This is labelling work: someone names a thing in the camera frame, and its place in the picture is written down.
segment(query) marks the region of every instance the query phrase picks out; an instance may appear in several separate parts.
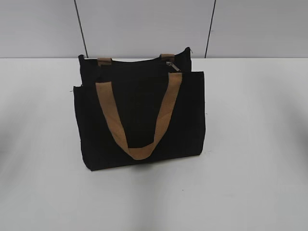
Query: bag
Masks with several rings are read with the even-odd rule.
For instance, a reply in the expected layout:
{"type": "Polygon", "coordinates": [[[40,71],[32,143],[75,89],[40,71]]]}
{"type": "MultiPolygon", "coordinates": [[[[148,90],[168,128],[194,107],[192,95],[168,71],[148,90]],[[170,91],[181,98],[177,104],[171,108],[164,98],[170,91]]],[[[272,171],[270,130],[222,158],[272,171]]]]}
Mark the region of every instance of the bag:
{"type": "Polygon", "coordinates": [[[79,56],[74,87],[81,152],[90,170],[199,155],[205,137],[204,74],[190,49],[147,61],[79,56]]]}

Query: white table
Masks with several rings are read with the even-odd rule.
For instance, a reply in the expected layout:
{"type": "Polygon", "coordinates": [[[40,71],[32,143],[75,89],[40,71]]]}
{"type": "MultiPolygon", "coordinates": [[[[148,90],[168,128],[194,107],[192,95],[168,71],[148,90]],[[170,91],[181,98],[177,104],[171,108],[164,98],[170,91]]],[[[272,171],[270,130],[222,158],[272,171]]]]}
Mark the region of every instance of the white table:
{"type": "Polygon", "coordinates": [[[307,231],[308,59],[192,64],[205,72],[203,153],[91,172],[77,59],[1,59],[0,230],[307,231]]]}

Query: white surface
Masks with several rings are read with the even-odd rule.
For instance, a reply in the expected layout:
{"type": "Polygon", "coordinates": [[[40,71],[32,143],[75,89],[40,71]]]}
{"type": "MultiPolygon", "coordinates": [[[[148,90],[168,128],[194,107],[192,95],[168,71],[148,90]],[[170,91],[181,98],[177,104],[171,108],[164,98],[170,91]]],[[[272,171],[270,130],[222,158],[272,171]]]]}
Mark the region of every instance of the white surface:
{"type": "Polygon", "coordinates": [[[203,58],[213,3],[77,0],[89,56],[121,58],[151,58],[187,46],[192,57],[203,58]]]}
{"type": "Polygon", "coordinates": [[[308,59],[194,59],[199,157],[91,172],[77,59],[0,60],[1,231],[308,230],[308,59]]]}
{"type": "Polygon", "coordinates": [[[217,0],[208,57],[308,57],[307,0],[217,0]]]}
{"type": "Polygon", "coordinates": [[[73,0],[1,0],[0,58],[84,52],[73,0]]]}

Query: tan strap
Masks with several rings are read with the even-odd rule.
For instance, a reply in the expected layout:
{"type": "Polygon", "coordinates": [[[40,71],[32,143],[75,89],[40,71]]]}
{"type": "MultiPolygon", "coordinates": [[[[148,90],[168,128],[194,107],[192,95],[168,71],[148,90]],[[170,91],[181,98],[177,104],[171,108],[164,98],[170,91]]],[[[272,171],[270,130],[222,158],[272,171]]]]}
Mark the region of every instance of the tan strap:
{"type": "Polygon", "coordinates": [[[162,61],[174,62],[174,54],[161,54],[162,61]]]}
{"type": "Polygon", "coordinates": [[[112,59],[111,58],[97,58],[97,65],[111,65],[112,59]]]}
{"type": "Polygon", "coordinates": [[[129,148],[120,116],[116,107],[112,83],[95,83],[99,102],[108,128],[117,143],[135,160],[149,157],[169,127],[173,108],[182,83],[182,73],[169,73],[169,83],[156,120],[154,142],[141,148],[129,148]]]}

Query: white wall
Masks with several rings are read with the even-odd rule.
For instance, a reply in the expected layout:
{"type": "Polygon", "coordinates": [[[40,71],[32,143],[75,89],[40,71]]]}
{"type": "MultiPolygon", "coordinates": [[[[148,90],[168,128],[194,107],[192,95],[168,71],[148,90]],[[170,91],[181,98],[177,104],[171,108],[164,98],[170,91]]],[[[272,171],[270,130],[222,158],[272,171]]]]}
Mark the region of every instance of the white wall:
{"type": "MultiPolygon", "coordinates": [[[[77,0],[90,57],[205,53],[214,0],[77,0]]],[[[308,57],[307,0],[217,0],[207,57],[308,57]]],[[[73,0],[0,0],[0,58],[85,53],[73,0]]]]}
{"type": "Polygon", "coordinates": [[[83,51],[72,0],[0,1],[0,58],[76,57],[83,51]]]}
{"type": "Polygon", "coordinates": [[[214,0],[78,0],[89,56],[203,58],[214,0]]]}
{"type": "Polygon", "coordinates": [[[208,57],[308,57],[307,0],[217,0],[208,57]]]}

